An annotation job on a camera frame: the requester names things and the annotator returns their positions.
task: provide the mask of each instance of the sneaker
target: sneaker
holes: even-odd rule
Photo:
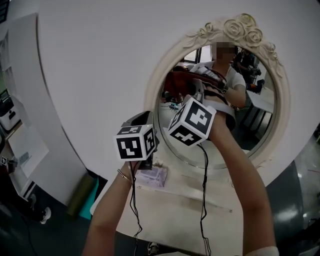
[[[37,197],[35,194],[32,194],[29,199],[28,199],[29,202],[31,202],[31,209],[34,211],[35,210],[35,203],[37,201]]]
[[[43,220],[40,221],[41,224],[46,224],[47,220],[51,218],[51,210],[49,207],[44,209],[44,215],[43,215]]]
[[[159,244],[150,242],[148,244],[148,255],[157,255],[159,252]]]

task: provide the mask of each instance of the bracelet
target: bracelet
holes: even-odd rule
[[[116,171],[121,175],[122,178],[125,178],[128,182],[130,182],[130,183],[132,184],[132,181],[131,181],[127,176],[125,176],[125,175],[120,171],[120,169],[118,169],[118,170],[116,170]]]

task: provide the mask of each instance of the carved rose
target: carved rose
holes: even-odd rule
[[[224,23],[224,33],[235,41],[244,37],[246,31],[241,22],[235,19],[229,19]]]
[[[257,25],[255,19],[246,13],[238,15],[237,20],[245,24],[247,27],[255,27]]]
[[[276,50],[276,46],[272,42],[265,41],[263,43],[263,46],[268,52],[271,52],[271,53],[273,53]]]
[[[208,22],[207,24],[205,24],[205,30],[208,32],[212,32],[214,30],[214,25],[211,22]]]
[[[203,36],[206,35],[206,31],[205,31],[203,28],[200,28],[200,29],[198,30],[198,35],[199,35],[200,37],[203,37]]]
[[[262,31],[258,28],[253,28],[245,35],[246,44],[249,47],[258,47],[262,41]]]
[[[277,61],[278,60],[278,54],[274,51],[271,53],[272,57]]]

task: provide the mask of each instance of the white wall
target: white wall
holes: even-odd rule
[[[0,40],[2,40],[8,30],[11,21],[23,16],[36,13],[39,7],[39,0],[12,0],[9,3],[6,21],[0,24]]]
[[[292,93],[288,127],[262,173],[268,184],[295,158],[320,119],[319,12],[315,0],[43,0],[44,75],[80,158],[109,178],[120,166],[112,136],[143,110],[148,79],[164,53],[216,17],[251,14],[275,43]]]
[[[67,204],[87,171],[70,145],[48,94],[38,55],[36,20],[35,13],[27,15],[12,22],[8,30],[16,94],[48,149],[34,170],[25,174],[48,194]]]

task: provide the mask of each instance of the white table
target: white table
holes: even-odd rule
[[[7,141],[5,142],[4,148],[1,151],[1,156],[7,158],[8,161],[11,160],[14,156],[12,149]],[[9,177],[18,196],[26,200],[36,184],[26,177],[25,173],[19,165],[15,168],[14,172],[9,174]]]
[[[49,152],[33,126],[26,127],[22,124],[10,136],[8,142],[17,159],[28,153],[28,158],[19,166],[27,178]]]
[[[160,191],[136,189],[136,207],[143,231],[138,238],[157,242],[173,248],[205,254],[204,242],[200,231],[202,207],[203,169],[190,176],[178,158],[168,152],[160,142],[154,161],[169,166],[165,188]],[[207,181],[204,234],[209,238],[212,255],[241,255],[243,239],[243,215],[240,202],[232,187],[228,171],[215,171],[209,166]],[[97,203],[110,187],[108,182],[90,209],[93,214]],[[130,208],[130,195],[126,202],[117,231],[133,237],[138,231],[137,219]]]
[[[256,110],[249,126],[247,127],[248,131],[251,131],[251,127],[254,124],[260,110],[264,111],[258,126],[256,127],[256,129],[254,131],[252,131],[253,135],[255,135],[256,132],[259,130],[267,112],[271,114],[268,125],[265,130],[268,129],[268,127],[270,125],[271,118],[272,118],[272,114],[274,112],[275,96],[274,96],[274,92],[272,90],[270,90],[269,88],[264,88],[264,87],[262,88],[260,94],[257,94],[257,93],[254,93],[254,92],[248,91],[248,90],[246,91],[246,94],[248,95],[248,97],[251,100],[251,105],[240,123],[241,126],[244,125],[244,122],[248,118],[253,107],[256,107],[257,110]]]

